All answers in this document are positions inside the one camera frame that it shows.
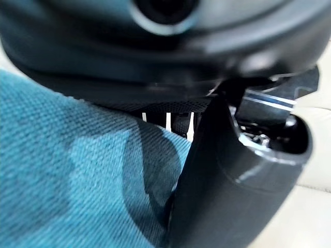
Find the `metal bracket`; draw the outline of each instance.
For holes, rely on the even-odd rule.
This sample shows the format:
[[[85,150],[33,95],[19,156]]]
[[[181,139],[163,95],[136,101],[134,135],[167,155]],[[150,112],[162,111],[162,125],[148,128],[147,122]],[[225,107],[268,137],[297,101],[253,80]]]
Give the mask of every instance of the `metal bracket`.
[[[251,125],[272,127],[286,123],[295,99],[317,90],[317,67],[302,74],[278,79],[272,84],[248,87],[236,111],[236,119]]]

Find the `black curved edge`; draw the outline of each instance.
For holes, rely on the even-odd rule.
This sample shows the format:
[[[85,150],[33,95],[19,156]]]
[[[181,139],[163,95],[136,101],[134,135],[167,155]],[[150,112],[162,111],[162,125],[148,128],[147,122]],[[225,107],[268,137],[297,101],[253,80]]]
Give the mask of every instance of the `black curved edge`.
[[[103,79],[104,89],[121,82],[122,94],[130,84],[143,84],[142,91],[173,87],[179,95],[181,88],[190,89],[180,100],[203,97],[215,89],[210,81],[304,71],[320,57],[331,33],[329,0],[292,0],[247,23],[171,39],[136,40],[133,33],[132,39],[118,39],[119,31],[106,32],[117,19],[93,22],[99,17],[92,9],[88,20],[72,11],[71,16],[50,2],[3,0],[0,35],[15,65],[47,87],[58,87],[51,77],[64,78],[73,96],[79,84],[70,81],[84,77],[87,91]]]
[[[240,133],[225,100],[215,98],[178,181],[169,247],[247,247],[281,206],[310,157],[311,134],[297,120],[291,138],[296,148],[272,150]]]

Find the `blue denim fabric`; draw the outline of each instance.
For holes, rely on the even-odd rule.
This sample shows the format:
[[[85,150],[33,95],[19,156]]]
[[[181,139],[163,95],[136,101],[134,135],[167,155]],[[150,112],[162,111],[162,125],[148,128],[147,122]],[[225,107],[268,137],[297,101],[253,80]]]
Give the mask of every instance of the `blue denim fabric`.
[[[0,247],[166,247],[190,143],[0,71]]]

